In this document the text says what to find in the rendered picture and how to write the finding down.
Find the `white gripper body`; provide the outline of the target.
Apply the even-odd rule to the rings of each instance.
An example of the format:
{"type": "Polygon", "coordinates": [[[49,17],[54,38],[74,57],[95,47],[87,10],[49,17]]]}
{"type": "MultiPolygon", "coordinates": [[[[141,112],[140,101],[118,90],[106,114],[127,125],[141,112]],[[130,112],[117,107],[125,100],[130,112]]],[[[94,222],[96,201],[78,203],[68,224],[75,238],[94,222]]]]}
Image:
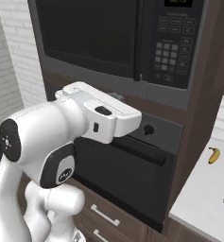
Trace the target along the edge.
{"type": "Polygon", "coordinates": [[[85,138],[123,137],[140,126],[140,111],[85,82],[77,81],[55,92],[56,98],[62,96],[71,97],[88,116],[85,138]]]}

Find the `black microwave oven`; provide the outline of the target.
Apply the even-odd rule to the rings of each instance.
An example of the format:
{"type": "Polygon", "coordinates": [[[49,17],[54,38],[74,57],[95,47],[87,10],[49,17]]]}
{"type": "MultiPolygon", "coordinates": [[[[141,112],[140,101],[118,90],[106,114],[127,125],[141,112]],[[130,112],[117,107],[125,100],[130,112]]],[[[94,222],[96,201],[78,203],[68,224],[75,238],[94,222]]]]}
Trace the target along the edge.
{"type": "Polygon", "coordinates": [[[85,81],[103,91],[135,95],[180,110],[187,108],[209,0],[137,0],[132,78],[46,56],[35,0],[27,2],[44,71],[85,81]],[[174,80],[165,81],[164,75],[174,80]]]}

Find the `black microwave door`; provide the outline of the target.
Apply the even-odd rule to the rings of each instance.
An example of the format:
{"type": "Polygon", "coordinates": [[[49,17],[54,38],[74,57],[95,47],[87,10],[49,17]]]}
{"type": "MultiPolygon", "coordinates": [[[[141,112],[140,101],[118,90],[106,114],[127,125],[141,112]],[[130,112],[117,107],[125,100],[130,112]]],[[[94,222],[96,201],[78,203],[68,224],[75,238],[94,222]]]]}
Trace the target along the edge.
{"type": "Polygon", "coordinates": [[[137,0],[35,0],[46,56],[124,78],[134,75],[137,0]]]}

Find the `black oven knob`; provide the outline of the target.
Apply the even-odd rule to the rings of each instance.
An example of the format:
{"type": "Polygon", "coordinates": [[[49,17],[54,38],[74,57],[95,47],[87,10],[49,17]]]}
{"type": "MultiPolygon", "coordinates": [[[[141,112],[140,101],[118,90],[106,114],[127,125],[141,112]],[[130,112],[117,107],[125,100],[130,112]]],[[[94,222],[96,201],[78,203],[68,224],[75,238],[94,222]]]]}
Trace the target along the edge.
{"type": "Polygon", "coordinates": [[[155,129],[151,125],[145,125],[144,126],[144,132],[145,132],[145,135],[150,135],[150,134],[153,134],[155,132],[155,129]]]}

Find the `brown tall cabinet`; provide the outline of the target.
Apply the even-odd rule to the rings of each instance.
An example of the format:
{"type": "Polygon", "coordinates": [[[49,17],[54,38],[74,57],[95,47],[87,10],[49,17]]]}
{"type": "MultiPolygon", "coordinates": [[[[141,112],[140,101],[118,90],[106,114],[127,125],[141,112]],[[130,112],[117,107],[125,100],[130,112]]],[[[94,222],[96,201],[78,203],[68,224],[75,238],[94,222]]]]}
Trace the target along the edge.
{"type": "MultiPolygon", "coordinates": [[[[187,108],[122,95],[143,115],[140,128],[128,136],[156,147],[166,158],[163,166],[112,144],[83,138],[77,142],[79,165],[74,180],[146,224],[154,231],[152,242],[163,242],[169,210],[211,136],[224,92],[223,50],[224,0],[209,0],[187,108]],[[155,132],[145,135],[145,125],[155,132]]],[[[74,81],[43,70],[43,82],[47,94],[53,95],[74,81]]]]}

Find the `yellow banana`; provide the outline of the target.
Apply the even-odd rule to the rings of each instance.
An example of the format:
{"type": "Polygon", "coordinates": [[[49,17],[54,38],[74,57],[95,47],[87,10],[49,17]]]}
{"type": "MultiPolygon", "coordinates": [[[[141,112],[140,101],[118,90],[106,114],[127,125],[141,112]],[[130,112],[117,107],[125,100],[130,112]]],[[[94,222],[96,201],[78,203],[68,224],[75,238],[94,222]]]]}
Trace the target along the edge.
{"type": "Polygon", "coordinates": [[[220,150],[218,148],[212,147],[213,154],[208,160],[209,164],[213,164],[220,156],[220,150]]]}

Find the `brown drawer front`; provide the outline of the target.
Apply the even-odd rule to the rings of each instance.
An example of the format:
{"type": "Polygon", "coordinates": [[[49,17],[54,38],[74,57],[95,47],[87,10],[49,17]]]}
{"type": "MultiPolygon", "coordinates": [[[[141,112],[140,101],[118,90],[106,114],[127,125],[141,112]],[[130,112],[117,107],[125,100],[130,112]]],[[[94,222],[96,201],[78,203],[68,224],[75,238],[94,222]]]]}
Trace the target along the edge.
{"type": "Polygon", "coordinates": [[[69,184],[74,185],[76,188],[82,190],[85,194],[85,205],[83,210],[76,216],[82,218],[84,222],[92,219],[99,225],[104,226],[109,232],[119,238],[119,242],[152,242],[152,235],[154,231],[146,224],[139,221],[135,217],[124,212],[116,205],[103,199],[91,189],[82,185],[80,182],[71,179],[69,184]],[[91,206],[95,204],[100,212],[109,216],[112,220],[120,220],[118,227],[112,225],[103,217],[91,210],[91,206]]]}
{"type": "Polygon", "coordinates": [[[95,229],[98,229],[100,234],[109,242],[119,242],[119,238],[117,236],[109,232],[104,226],[99,225],[92,219],[88,219],[86,222],[84,222],[82,218],[76,218],[75,222],[77,223],[78,228],[85,235],[87,242],[102,242],[93,234],[95,229]]]}

